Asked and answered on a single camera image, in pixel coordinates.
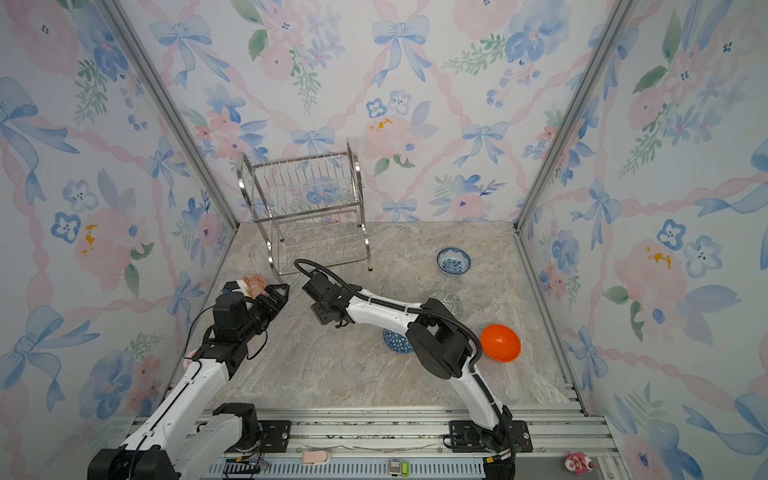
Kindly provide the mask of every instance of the small figurine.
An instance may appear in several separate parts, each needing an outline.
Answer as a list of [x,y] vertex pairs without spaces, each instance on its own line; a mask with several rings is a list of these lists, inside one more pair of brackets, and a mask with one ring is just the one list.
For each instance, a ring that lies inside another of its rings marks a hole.
[[565,468],[581,477],[582,473],[594,470],[594,462],[583,452],[568,452],[565,454]]

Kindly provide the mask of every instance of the floral wallpaper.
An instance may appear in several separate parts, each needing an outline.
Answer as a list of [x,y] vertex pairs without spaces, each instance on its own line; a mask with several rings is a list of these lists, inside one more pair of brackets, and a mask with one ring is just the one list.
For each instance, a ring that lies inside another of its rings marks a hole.
[[[516,219],[613,5],[122,2],[239,218],[234,154],[349,138],[374,221]],[[578,142],[574,162],[592,148]]]
[[526,224],[634,480],[768,478],[767,19],[640,0]]
[[0,477],[84,478],[161,400],[232,231],[91,2],[4,0],[0,43]]

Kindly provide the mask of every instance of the black mounting plate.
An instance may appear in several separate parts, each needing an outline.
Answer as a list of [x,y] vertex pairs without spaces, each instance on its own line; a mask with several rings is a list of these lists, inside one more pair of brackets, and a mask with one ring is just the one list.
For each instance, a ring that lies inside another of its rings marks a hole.
[[[515,452],[533,452],[531,435],[528,433],[528,424],[522,420],[511,420],[510,430],[515,440]],[[472,420],[453,420],[448,422],[451,436],[451,450],[456,453],[483,452],[486,450],[480,445],[480,435],[475,429]]]
[[[290,440],[290,420],[259,420],[259,427],[266,433],[261,452],[285,453],[287,451]],[[227,452],[237,452],[237,450],[229,449]]]

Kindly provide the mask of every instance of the black cable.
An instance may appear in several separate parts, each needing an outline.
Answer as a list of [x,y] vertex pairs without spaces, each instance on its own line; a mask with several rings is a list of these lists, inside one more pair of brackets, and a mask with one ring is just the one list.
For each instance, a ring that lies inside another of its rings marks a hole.
[[[214,304],[214,305],[211,305],[211,306],[209,306],[209,307],[208,307],[208,308],[206,308],[206,309],[203,309],[203,311],[202,311],[202,312],[198,313],[198,314],[197,314],[197,316],[196,316],[196,317],[194,317],[194,320],[192,320],[192,325],[190,325],[190,332],[189,332],[189,334],[187,334],[187,341],[186,341],[186,342],[185,342],[185,344],[184,344],[184,349],[183,349],[183,350],[181,350],[181,352],[182,352],[182,355],[187,355],[187,347],[190,345],[190,338],[192,338],[192,329],[194,329],[194,324],[197,322],[197,319],[199,319],[199,318],[200,318],[200,315],[202,315],[203,313],[205,313],[207,310],[210,310],[210,309],[214,308],[215,306],[216,306],[216,305]],[[191,358],[188,358],[188,357],[184,357],[184,359],[186,359],[186,360],[192,360]]]
[[356,296],[357,298],[370,303],[375,303],[376,305],[386,306],[388,308],[398,310],[400,312],[405,313],[415,313],[417,315],[424,315],[424,316],[430,316],[432,318],[441,319],[445,322],[452,323],[458,327],[459,330],[462,331],[469,339],[472,341],[472,344],[475,347],[475,354],[472,356],[472,358],[469,360],[469,371],[474,372],[475,371],[475,364],[480,360],[480,357],[482,357],[482,344],[480,343],[480,339],[477,335],[475,335],[475,332],[472,332],[466,325],[459,322],[452,316],[444,315],[439,312],[435,312],[432,310],[425,310],[422,308],[412,308],[412,307],[404,307],[403,305],[399,305],[397,303],[387,302],[385,300],[380,300],[375,297],[371,298],[368,296],[363,295],[362,293],[358,292],[357,290],[353,289],[347,282],[344,281],[344,279],[338,275],[336,275],[334,272],[332,272],[327,266],[321,265],[317,262],[313,262],[312,260],[307,260],[305,258],[299,258],[293,261],[293,265],[296,267],[298,271],[303,273],[304,275],[308,276],[309,278],[312,278],[312,275],[310,272],[306,271],[304,268],[300,266],[301,263],[304,263],[306,265],[311,265],[320,270],[321,272],[325,273],[326,275],[333,278],[339,285],[343,286],[346,290],[352,293],[352,295]]
[[264,350],[264,346],[266,345],[266,341],[270,339],[270,334],[264,330],[264,343],[261,344],[261,348],[259,348],[259,351],[254,353],[252,356],[246,357],[246,360],[253,360],[256,358],[256,355],[260,354],[262,350]]

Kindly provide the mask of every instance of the dish rack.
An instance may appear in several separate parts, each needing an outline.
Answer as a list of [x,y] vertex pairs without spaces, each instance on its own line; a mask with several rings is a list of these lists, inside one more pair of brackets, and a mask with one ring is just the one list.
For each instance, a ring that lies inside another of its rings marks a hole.
[[367,260],[373,270],[360,167],[349,142],[344,152],[256,165],[240,154],[236,171],[275,275],[298,272],[297,258],[326,266]]

